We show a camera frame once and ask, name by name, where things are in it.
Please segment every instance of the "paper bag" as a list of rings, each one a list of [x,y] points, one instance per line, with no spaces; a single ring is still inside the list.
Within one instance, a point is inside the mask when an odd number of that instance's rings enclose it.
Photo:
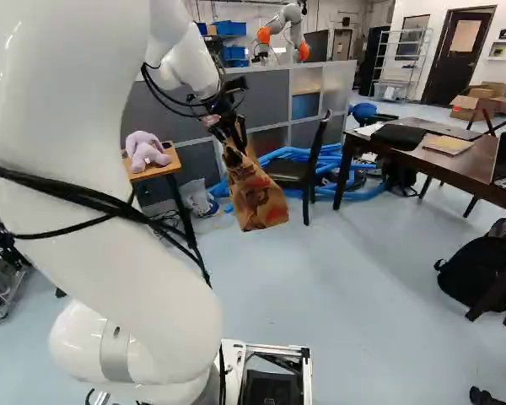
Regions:
[[[229,174],[230,198],[244,232],[288,221],[283,190],[255,163],[256,159],[242,154],[230,142],[223,147],[223,160]]]

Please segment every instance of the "blue storage bin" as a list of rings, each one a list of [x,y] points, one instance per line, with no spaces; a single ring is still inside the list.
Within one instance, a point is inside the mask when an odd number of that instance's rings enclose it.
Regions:
[[[199,27],[201,35],[208,35],[208,28],[206,26],[206,23],[195,23],[195,24],[197,27]]]
[[[231,31],[232,35],[245,35],[246,34],[246,26],[245,23],[235,23],[231,21]]]
[[[232,21],[214,21],[213,25],[218,28],[218,35],[226,36],[233,34],[233,23]]]
[[[230,50],[231,59],[245,59],[245,46],[232,46]]]
[[[233,68],[244,68],[246,66],[250,66],[250,61],[231,61],[230,65]]]
[[[223,59],[228,61],[229,59],[233,59],[233,48],[231,46],[223,47]]]

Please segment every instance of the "shelving unit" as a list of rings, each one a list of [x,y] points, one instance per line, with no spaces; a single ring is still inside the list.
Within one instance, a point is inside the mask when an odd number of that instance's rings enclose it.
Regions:
[[[328,108],[332,119],[324,142],[341,142],[355,72],[356,61],[227,69],[231,78],[245,76],[250,86],[238,112],[248,117],[247,132],[257,155],[282,146],[310,148]],[[268,91],[270,107],[266,108]]]
[[[380,38],[386,38],[386,40],[381,40],[377,46],[374,76],[373,80],[371,80],[371,85],[369,86],[370,99],[372,97],[371,94],[373,93],[373,87],[375,87],[375,90],[380,87],[379,85],[375,86],[375,84],[383,84],[387,89],[389,87],[393,88],[392,95],[396,95],[395,98],[390,97],[389,99],[386,99],[384,95],[387,91],[383,91],[382,94],[375,94],[374,97],[377,100],[396,100],[403,102],[409,99],[410,88],[414,87],[413,91],[416,91],[417,86],[412,85],[417,84],[422,77],[423,64],[425,57],[428,54],[432,32],[433,30],[430,28],[416,28],[407,30],[387,30],[380,33]],[[401,34],[409,33],[420,33],[420,40],[392,40],[394,37],[401,38]],[[397,50],[400,45],[416,45],[417,54],[398,55]]]

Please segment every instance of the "robot arm in background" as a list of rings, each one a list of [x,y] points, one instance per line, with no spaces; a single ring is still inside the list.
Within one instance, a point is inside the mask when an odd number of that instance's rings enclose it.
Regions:
[[[304,34],[302,33],[302,15],[307,14],[305,4],[305,0],[287,4],[266,26],[259,29],[257,40],[261,48],[260,54],[263,52],[265,54],[268,53],[270,49],[270,37],[279,34],[289,22],[291,24],[289,29],[290,41],[294,47],[293,60],[295,62],[302,62],[310,57],[310,46],[305,42]]]

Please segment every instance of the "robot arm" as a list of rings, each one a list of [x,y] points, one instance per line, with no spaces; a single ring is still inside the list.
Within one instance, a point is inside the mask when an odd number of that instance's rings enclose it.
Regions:
[[[0,165],[127,200],[120,122],[144,61],[166,89],[217,93],[217,69],[178,0],[1,0]],[[99,216],[0,179],[0,217],[15,233]],[[50,337],[64,370],[143,402],[198,397],[221,343],[221,308],[150,229],[112,219],[19,247],[75,299]]]
[[[293,59],[296,62],[302,62],[309,58],[310,47],[305,42],[302,33],[302,15],[307,13],[305,8],[305,0],[301,3],[291,3],[283,7],[277,15],[259,29],[257,32],[257,40],[260,43],[261,52],[268,52],[270,48],[270,37],[279,34],[287,23],[290,23],[290,41],[294,48]]]

